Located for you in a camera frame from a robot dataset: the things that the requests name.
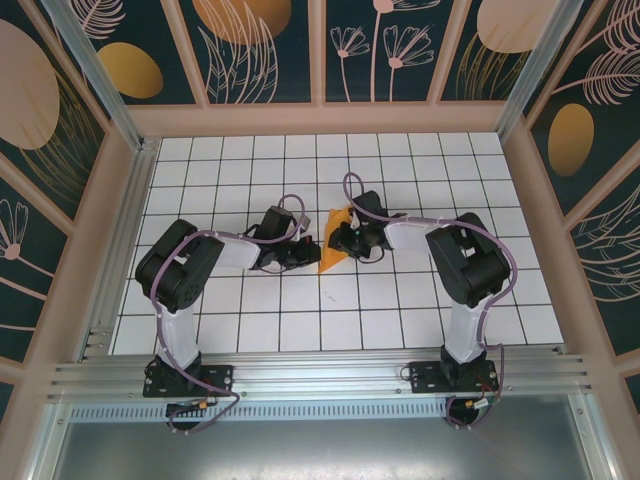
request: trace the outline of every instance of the flower illustration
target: flower illustration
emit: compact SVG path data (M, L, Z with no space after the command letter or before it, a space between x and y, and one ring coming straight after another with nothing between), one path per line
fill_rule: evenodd
M336 52L340 57L340 66L342 67L342 84L344 85L344 93L347 96L347 102L351 102L351 97L349 96L347 76L344 71L344 59L369 53L369 44L364 43L365 40L366 37L364 36L364 33L362 33L362 27L345 28L344 33L342 33L340 27L331 29L331 41L333 42L333 46L336 47Z
M16 203L15 214L7 199L0 201L0 258L15 260L20 257L20 244L27 229L29 209Z
M440 0L415 1L407 0L373 0L373 7L378 13L391 13L399 10L424 10L425 8L437 7Z
M376 101L376 52L378 50L378 31L380 30L380 18L382 17L382 15L391 12L410 12L414 10L424 10L427 8L437 7L438 5L440 5L440 0L373 0L373 8L376 9L377 15L375 27L373 29L373 53L371 54L370 83L372 102Z
M427 35L429 27L422 30L407 27L398 38L398 26L384 29L384 48L391 67L389 101L393 101L393 78L396 70L403 67L415 67L433 61L433 50L428 50L431 39Z

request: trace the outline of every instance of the gold circle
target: gold circle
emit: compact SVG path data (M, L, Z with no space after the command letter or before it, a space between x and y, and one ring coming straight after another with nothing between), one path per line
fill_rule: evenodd
M478 10L478 37L498 53L523 53L538 43L558 0L484 0Z
M130 43L110 43L98 52L104 68L120 93L151 98L162 90L162 72L144 50Z
M255 21L262 19L273 38L289 24L291 0L193 0L193 7L200 20L218 38L239 45L256 44L259 38L249 34L251 22L245 3Z
M53 136L60 114L56 71L26 33L0 20L0 138L35 150Z
M570 177L584 164L593 145L595 126L591 113L570 103L556 114L549 132L549 163L562 177Z

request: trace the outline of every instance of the black mounting plate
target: black mounting plate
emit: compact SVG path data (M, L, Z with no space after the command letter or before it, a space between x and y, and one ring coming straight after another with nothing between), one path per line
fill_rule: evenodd
M409 363L409 377L412 393L457 393L482 392L482 384L476 376L462 379L458 385L452 386L440 369L440 362L411 362ZM498 376L496 366L491 360L484 360L478 364L476 374L493 390L498 390Z
M207 390L198 385L194 385L191 390L184 387L168 387L164 385L160 376L160 368L150 366L147 368L147 375L144 381L142 396L145 398L194 398L206 397ZM232 365L202 365L200 370L200 380L218 388L231 391L233 386L233 366Z

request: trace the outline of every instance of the perforated metal strip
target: perforated metal strip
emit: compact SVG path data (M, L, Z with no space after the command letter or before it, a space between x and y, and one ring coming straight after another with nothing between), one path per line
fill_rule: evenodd
M323 402L242 401L224 421L355 420L376 418L426 418L444 416L445 399L352 400ZM167 404L77 404L70 423L151 423L165 422ZM209 419L223 406L192 412L179 421Z

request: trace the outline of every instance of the white grid mat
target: white grid mat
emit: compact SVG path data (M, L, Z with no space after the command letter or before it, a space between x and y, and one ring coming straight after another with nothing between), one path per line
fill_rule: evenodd
M157 348L153 310L135 265L177 218L242 232L284 193L305 201L314 239L347 201L342 178L362 176L390 214L455 218L475 212L512 250L515 294L491 310L489 343L562 343L506 161L494 133L297 135L165 139L129 269L113 354ZM288 208L298 208L294 202ZM283 275L214 269L194 318L204 353L417 348L442 345L451 300L427 256L387 252Z

